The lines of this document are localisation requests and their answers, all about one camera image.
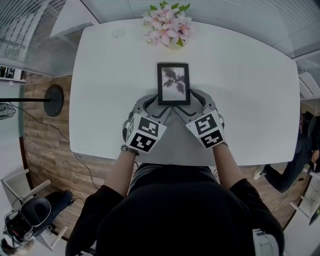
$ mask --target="sneaker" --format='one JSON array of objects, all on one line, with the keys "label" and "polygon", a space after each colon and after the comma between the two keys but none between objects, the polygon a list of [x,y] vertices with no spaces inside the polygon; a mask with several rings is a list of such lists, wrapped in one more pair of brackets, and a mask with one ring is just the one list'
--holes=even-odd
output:
[{"label": "sneaker", "polygon": [[258,169],[256,169],[253,173],[253,179],[256,181],[257,179],[259,179],[261,176],[266,174],[266,171],[264,170],[265,168],[265,164],[262,164],[258,167]]}]

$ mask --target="framed photo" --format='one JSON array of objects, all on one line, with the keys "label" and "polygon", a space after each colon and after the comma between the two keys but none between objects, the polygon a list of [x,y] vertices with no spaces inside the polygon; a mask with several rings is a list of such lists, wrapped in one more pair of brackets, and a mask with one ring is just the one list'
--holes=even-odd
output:
[{"label": "framed photo", "polygon": [[158,63],[157,74],[159,105],[190,105],[188,64]]}]

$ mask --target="person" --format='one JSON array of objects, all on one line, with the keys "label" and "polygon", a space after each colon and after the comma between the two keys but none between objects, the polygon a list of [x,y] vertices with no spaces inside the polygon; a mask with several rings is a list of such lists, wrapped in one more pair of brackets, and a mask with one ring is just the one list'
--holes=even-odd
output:
[{"label": "person", "polygon": [[310,160],[312,167],[317,166],[319,150],[320,116],[306,112],[301,118],[293,159],[288,162],[283,174],[273,169],[270,164],[264,164],[253,173],[253,179],[258,180],[264,176],[276,190],[283,193],[291,187]]},{"label": "person", "polygon": [[[42,234],[42,232],[48,227],[53,227],[53,221],[57,217],[57,215],[63,211],[67,206],[71,205],[73,194],[71,191],[63,191],[63,192],[52,192],[49,195],[45,196],[45,198],[49,201],[51,205],[51,212],[48,218],[38,227],[33,227],[32,234],[34,238],[37,238]],[[23,244],[19,247],[14,247],[12,244],[12,239],[9,235],[5,234],[4,238],[1,240],[1,249],[8,256],[10,255],[25,255],[27,254],[32,247],[34,246],[34,241],[30,240],[27,243]]]},{"label": "person", "polygon": [[65,255],[95,242],[95,255],[169,252],[255,255],[253,229],[284,252],[282,227],[244,178],[226,143],[212,148],[220,184],[209,167],[142,163],[127,146],[90,195],[68,239]]}]

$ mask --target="green leaf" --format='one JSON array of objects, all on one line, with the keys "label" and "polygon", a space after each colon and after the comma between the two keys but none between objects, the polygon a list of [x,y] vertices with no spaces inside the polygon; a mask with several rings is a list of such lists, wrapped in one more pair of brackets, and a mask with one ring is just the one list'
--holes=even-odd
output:
[{"label": "green leaf", "polygon": [[189,3],[188,5],[186,5],[186,6],[183,8],[183,10],[185,11],[185,10],[187,10],[189,7],[190,7],[190,3]]},{"label": "green leaf", "polygon": [[175,9],[175,8],[177,8],[177,7],[178,7],[178,5],[179,5],[179,3],[176,3],[176,4],[172,5],[172,6],[171,6],[171,9]]},{"label": "green leaf", "polygon": [[178,42],[176,42],[177,45],[179,46],[184,46],[184,43],[182,42],[182,39],[179,37]]}]

